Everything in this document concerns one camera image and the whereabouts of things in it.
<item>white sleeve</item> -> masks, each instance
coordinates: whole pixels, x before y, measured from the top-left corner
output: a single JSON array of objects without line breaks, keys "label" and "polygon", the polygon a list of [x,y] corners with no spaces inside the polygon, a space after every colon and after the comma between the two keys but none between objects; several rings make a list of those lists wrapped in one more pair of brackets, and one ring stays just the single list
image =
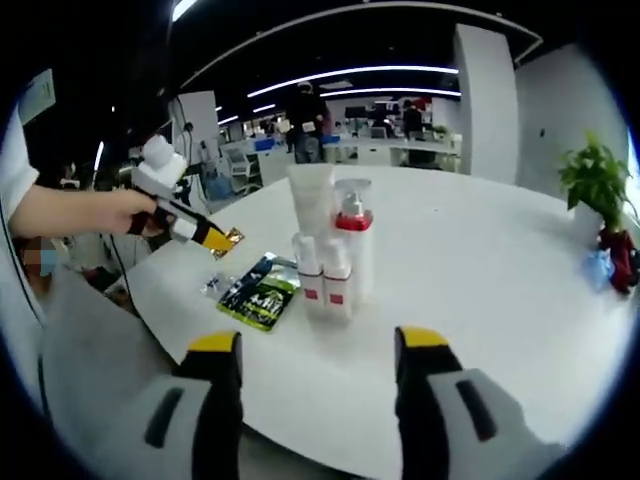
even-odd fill
[{"label": "white sleeve", "polygon": [[7,221],[13,215],[22,198],[38,178],[38,171],[29,165],[27,143],[14,109],[0,150],[0,198]]}]

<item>white round table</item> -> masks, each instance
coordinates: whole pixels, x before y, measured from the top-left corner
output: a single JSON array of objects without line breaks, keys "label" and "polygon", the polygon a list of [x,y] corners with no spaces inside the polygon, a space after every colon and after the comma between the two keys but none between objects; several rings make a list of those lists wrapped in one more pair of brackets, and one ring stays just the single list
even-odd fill
[{"label": "white round table", "polygon": [[317,462],[398,479],[393,331],[435,329],[523,407],[543,441],[570,444],[616,380],[634,300],[594,293],[563,202],[467,176],[338,167],[373,181],[375,302],[344,328],[311,321],[295,298],[271,333],[219,312],[200,288],[241,275],[265,252],[292,257],[297,229],[286,180],[214,215],[243,240],[223,260],[171,242],[129,273],[144,321],[180,362],[196,338],[243,335],[245,422]]}]

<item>gold foil packet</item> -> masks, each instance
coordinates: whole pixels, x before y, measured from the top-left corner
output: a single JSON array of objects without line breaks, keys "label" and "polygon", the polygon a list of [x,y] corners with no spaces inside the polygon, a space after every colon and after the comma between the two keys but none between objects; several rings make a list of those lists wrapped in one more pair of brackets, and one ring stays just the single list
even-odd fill
[{"label": "gold foil packet", "polygon": [[[227,234],[225,235],[225,237],[229,240],[231,240],[231,243],[233,243],[233,247],[231,247],[231,250],[234,249],[234,247],[240,243],[240,241],[244,238],[244,233],[242,233],[240,230],[238,230],[236,227],[233,227],[231,230],[229,230],[227,232]],[[222,257],[224,257],[227,253],[229,253],[231,250],[211,250],[211,254],[213,255],[213,257],[216,260],[220,260]]]}]

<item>ceiling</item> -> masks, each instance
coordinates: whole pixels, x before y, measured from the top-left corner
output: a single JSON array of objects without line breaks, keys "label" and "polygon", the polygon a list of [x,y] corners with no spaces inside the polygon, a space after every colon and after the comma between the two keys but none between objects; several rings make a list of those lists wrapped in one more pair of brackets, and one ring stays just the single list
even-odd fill
[{"label": "ceiling", "polygon": [[[536,54],[573,39],[573,11],[557,5],[548,9],[539,3],[526,7],[515,3],[449,2],[491,15],[499,12],[504,19],[541,35],[544,44]],[[171,26],[165,81],[165,72],[157,68],[162,52],[147,50],[144,56],[137,56],[134,45],[149,45],[154,38],[157,43],[163,35],[163,21],[171,13],[170,2],[113,0],[95,4],[71,0],[65,2],[65,8],[59,5],[44,0],[19,2],[21,12],[16,18],[21,21],[14,24],[19,29],[14,38],[30,39],[23,41],[16,53],[15,62],[22,65],[18,80],[24,83],[53,67],[57,104],[27,128],[28,138],[37,140],[30,144],[38,143],[42,150],[32,155],[39,165],[52,161],[52,151],[65,161],[92,161],[113,120],[111,106],[116,104],[116,110],[122,110],[122,86],[142,65],[150,67],[155,80],[173,92],[215,90],[218,104],[224,108],[221,117],[247,118],[253,108],[282,101],[286,89],[254,99],[246,98],[249,92],[299,76],[372,65],[453,66],[452,40],[458,22],[503,32],[513,57],[533,40],[530,35],[473,15],[398,6],[331,15],[265,36],[264,32],[294,19],[363,4],[345,0],[198,0]],[[181,88],[213,59],[249,39],[257,41]],[[432,73],[360,73],[346,79],[361,88],[458,88],[455,76]],[[342,78],[332,77],[326,82],[339,80]]]}]

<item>window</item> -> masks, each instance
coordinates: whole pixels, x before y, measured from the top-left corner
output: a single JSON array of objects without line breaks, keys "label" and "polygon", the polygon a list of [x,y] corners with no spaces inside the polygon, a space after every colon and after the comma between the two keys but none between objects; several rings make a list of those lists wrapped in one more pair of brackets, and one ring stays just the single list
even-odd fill
[{"label": "window", "polygon": [[640,165],[638,165],[638,157],[636,156],[636,150],[633,146],[633,138],[631,132],[629,136],[629,171],[631,176],[627,179],[627,196],[631,202],[624,206],[625,212],[634,217],[636,221],[640,222],[638,213],[640,213]]}]

